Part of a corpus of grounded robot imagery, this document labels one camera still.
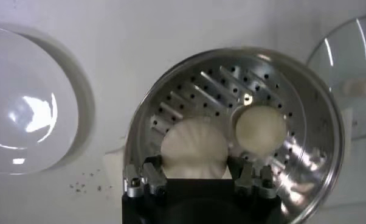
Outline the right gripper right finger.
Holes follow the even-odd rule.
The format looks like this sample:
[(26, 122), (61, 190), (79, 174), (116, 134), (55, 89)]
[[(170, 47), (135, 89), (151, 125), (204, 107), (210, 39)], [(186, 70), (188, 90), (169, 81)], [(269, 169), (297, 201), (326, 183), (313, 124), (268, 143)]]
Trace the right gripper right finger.
[(250, 197), (276, 198), (277, 190), (270, 166), (263, 166), (259, 173), (252, 162), (236, 156), (228, 157), (228, 168), (238, 194)]

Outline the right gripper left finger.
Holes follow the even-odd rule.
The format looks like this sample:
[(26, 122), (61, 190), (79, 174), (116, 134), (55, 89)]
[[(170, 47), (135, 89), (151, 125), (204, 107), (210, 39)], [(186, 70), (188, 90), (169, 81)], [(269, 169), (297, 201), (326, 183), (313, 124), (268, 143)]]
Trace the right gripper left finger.
[(156, 197), (166, 194), (167, 177), (162, 171), (161, 155), (148, 156), (141, 165), (130, 163), (123, 168), (123, 191), (129, 198), (149, 193)]

